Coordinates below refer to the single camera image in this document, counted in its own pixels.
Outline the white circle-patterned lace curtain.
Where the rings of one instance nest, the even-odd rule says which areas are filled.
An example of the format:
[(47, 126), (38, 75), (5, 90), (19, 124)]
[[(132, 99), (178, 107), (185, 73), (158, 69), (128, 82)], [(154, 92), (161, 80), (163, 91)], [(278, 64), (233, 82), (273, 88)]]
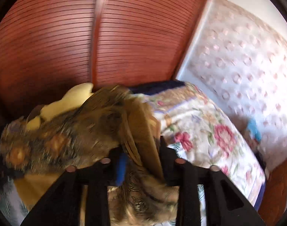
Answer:
[(287, 42), (228, 0), (207, 0), (177, 74), (243, 130), (253, 119), (270, 170), (287, 159)]

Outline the floral leaf-patterned bed cover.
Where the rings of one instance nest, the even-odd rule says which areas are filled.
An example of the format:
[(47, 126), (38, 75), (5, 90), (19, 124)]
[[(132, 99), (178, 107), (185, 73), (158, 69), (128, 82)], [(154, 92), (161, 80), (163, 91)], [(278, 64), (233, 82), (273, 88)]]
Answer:
[[(179, 158), (198, 167), (211, 168), (213, 165), (219, 167), (254, 209), (258, 210), (265, 190), (265, 172), (249, 147), (248, 136), (241, 134), (211, 99), (195, 85), (179, 81), (144, 84), (133, 89), (119, 87), (126, 88), (132, 97), (150, 107), (153, 116), (161, 125), (160, 138), (165, 139), (166, 146), (175, 150)], [(27, 117), (21, 117), (0, 128), (0, 148), (4, 129), (21, 131), (26, 124)], [(123, 182), (127, 180), (127, 165), (130, 162), (130, 158), (127, 157)], [(25, 174), (8, 168), (0, 152), (0, 225), (22, 225), (22, 221), (52, 183), (67, 168), (72, 167), (81, 169), (69, 165), (58, 173)], [(122, 183), (108, 186), (107, 192)], [(88, 186), (85, 185), (79, 225), (85, 225), (87, 189)], [(207, 225), (202, 185), (198, 186), (198, 194), (200, 225)], [(109, 194), (108, 206), (110, 216)], [(150, 225), (176, 225), (176, 217), (177, 215), (169, 221)], [(111, 218), (110, 223), (110, 225), (121, 225), (113, 222)]]

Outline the brown paisley patterned garment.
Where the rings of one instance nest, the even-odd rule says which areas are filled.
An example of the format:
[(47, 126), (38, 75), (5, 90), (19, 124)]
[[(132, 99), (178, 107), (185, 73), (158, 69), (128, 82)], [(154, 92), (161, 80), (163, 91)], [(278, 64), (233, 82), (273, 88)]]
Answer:
[(159, 158), (160, 122), (123, 87), (105, 87), (77, 108), (30, 131), (4, 129), (0, 152), (8, 168), (25, 174), (85, 168), (121, 146), (130, 158), (127, 180), (108, 191), (110, 218), (121, 225), (173, 219), (178, 189), (165, 184)]

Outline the red-brown slatted wooden headboard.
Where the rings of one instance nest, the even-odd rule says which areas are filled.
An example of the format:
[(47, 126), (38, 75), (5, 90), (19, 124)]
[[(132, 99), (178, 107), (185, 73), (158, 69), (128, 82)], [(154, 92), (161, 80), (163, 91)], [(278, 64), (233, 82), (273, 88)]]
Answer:
[(74, 85), (172, 79), (207, 0), (0, 0), (0, 98), (23, 115)]

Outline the cream yellow pillow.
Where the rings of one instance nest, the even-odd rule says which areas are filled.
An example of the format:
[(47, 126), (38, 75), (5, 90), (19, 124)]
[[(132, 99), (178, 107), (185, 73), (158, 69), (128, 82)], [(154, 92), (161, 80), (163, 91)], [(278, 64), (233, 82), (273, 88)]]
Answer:
[(25, 130), (37, 130), (43, 122), (50, 121), (56, 116), (79, 108), (93, 95), (92, 89), (93, 83), (82, 83), (72, 87), (59, 101), (48, 105), (36, 106), (27, 117)]

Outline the blue packet on box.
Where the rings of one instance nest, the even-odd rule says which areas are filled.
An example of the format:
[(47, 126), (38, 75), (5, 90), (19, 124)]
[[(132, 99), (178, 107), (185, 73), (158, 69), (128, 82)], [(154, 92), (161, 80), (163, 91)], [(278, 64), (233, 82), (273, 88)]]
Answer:
[(249, 135), (252, 139), (256, 140), (258, 143), (261, 143), (262, 135), (258, 130), (255, 119), (252, 118), (248, 120), (246, 131), (249, 132)]

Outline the brown wooden side cabinet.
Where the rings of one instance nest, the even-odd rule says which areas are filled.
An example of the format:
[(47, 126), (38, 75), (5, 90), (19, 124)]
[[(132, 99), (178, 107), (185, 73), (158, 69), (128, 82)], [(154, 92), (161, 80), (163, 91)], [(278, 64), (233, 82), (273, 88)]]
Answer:
[(287, 160), (270, 173), (258, 213), (266, 225), (276, 225), (287, 208), (286, 203)]

